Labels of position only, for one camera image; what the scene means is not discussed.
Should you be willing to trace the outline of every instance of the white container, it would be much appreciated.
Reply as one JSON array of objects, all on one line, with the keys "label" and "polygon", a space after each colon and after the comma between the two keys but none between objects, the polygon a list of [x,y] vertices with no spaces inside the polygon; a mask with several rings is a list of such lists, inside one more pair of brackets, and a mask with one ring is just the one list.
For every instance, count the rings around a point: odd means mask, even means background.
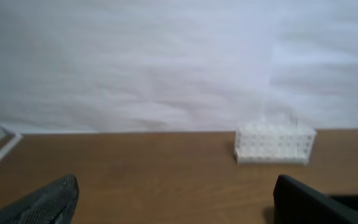
[{"label": "white container", "polygon": [[301,124],[248,123],[236,133],[237,163],[308,164],[316,131]]}]

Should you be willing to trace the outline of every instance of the wooden table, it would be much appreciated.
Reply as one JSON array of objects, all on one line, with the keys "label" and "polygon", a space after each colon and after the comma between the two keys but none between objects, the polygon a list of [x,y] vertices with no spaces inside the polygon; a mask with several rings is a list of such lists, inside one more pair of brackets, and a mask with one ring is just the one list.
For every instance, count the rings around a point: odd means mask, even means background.
[{"label": "wooden table", "polygon": [[358,194],[358,131],[319,131],[308,167],[237,166],[234,133],[26,135],[0,163],[0,208],[67,173],[73,223],[271,223],[279,174]]}]

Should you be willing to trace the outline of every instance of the brown table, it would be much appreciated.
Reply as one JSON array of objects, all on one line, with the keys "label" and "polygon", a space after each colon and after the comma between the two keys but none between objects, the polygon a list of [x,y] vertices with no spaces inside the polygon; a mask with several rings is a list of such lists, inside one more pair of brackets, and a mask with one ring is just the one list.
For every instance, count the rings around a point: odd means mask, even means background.
[{"label": "brown table", "polygon": [[237,166],[234,133],[26,135],[0,163],[0,208],[63,176],[73,223],[266,223],[278,174],[358,194],[358,131],[319,131],[311,164]]}]

